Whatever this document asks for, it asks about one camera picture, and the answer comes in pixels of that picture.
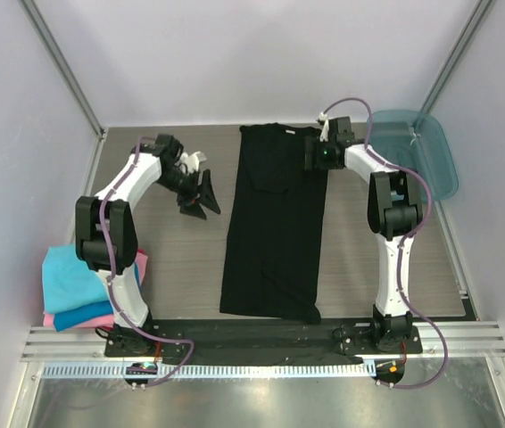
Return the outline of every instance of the blue towel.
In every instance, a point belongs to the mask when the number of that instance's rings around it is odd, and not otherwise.
[[[48,249],[42,263],[42,288],[49,314],[108,300],[102,281],[78,259],[74,245]]]
[[[137,286],[141,286],[139,281],[139,270],[134,265],[134,274],[136,275]],[[112,305],[108,300],[90,303],[77,309],[66,310],[54,315],[54,328],[57,332],[71,328],[74,325],[85,323],[86,321],[110,315],[113,313]]]

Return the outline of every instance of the white wall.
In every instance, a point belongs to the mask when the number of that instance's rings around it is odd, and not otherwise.
[[[29,326],[43,309],[41,261],[48,245],[69,239],[94,146],[94,133],[18,2],[0,0],[1,427]]]
[[[106,126],[312,121],[346,95],[418,109],[475,3],[37,0]]]
[[[483,317],[505,333],[505,2],[498,1],[434,115],[459,174],[444,205]]]

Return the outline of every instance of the blue plastic tray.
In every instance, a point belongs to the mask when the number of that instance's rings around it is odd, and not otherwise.
[[[434,117],[418,111],[384,110],[375,112],[373,120],[370,143],[377,153],[416,170],[427,181],[434,201],[457,192],[457,171],[443,128]]]

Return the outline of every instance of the folded towel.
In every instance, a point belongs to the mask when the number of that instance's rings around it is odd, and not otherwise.
[[[136,276],[137,285],[141,287],[142,281],[145,277],[145,269],[147,267],[147,256],[142,252],[139,252],[136,255],[136,262],[134,264],[134,274]],[[45,312],[45,321],[44,326],[54,326],[57,332],[62,330],[66,330],[68,328],[74,326],[91,326],[91,325],[82,325],[91,319],[96,319],[99,317],[111,316],[112,321],[110,324],[113,324],[113,310],[112,305],[107,300],[100,301],[96,303],[90,303],[80,308],[66,310],[63,312],[59,312],[52,316],[51,314]]]
[[[88,319],[86,322],[74,325],[76,328],[94,328],[101,327],[103,325],[112,326],[113,325],[113,314],[104,315],[103,317],[96,317]],[[45,321],[43,323],[44,327],[54,327],[54,315],[45,314]]]
[[[75,245],[48,249],[42,263],[42,288],[49,314],[108,300],[102,281],[76,256]]]

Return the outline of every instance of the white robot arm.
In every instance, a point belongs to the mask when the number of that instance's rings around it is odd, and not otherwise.
[[[378,350],[399,347],[410,338],[413,328],[410,308],[402,299],[402,293],[409,296],[413,237],[403,237],[423,219],[419,182],[410,174],[387,167],[387,160],[356,141],[348,117],[326,119],[322,136],[307,137],[305,145],[304,169],[351,169],[369,185],[368,224],[379,247],[379,289],[371,336]]]
[[[183,145],[172,136],[159,135],[154,144],[142,144],[136,155],[130,154],[123,170],[94,197],[82,196],[76,204],[76,248],[80,259],[96,272],[106,287],[110,275],[107,249],[100,231],[97,211],[100,203],[111,194],[106,208],[106,218],[117,261],[117,275],[113,279],[113,294],[120,308],[128,314],[135,326],[143,328],[152,322],[149,308],[142,299],[134,270],[137,254],[137,236],[132,211],[153,183],[159,183],[178,194],[180,211],[206,219],[203,205],[220,214],[211,185],[211,172],[207,169],[200,178],[200,166],[205,162],[201,152],[191,155],[183,152]],[[127,170],[133,171],[121,182]],[[115,324],[129,328],[114,308]]]
[[[377,172],[398,174],[395,169],[390,169],[379,163],[377,159],[369,155],[369,152],[382,159],[371,147],[366,149],[363,144],[355,144],[346,148],[344,155],[345,167],[366,180],[368,185],[373,174]],[[391,240],[388,240],[384,235],[376,233],[376,239],[379,246],[379,289],[376,297],[376,308],[384,316],[404,316],[409,312],[409,308],[402,301],[397,285],[397,253],[402,242],[402,235],[393,236]],[[402,289],[407,296],[409,296],[409,265],[413,239],[411,237],[403,242]]]

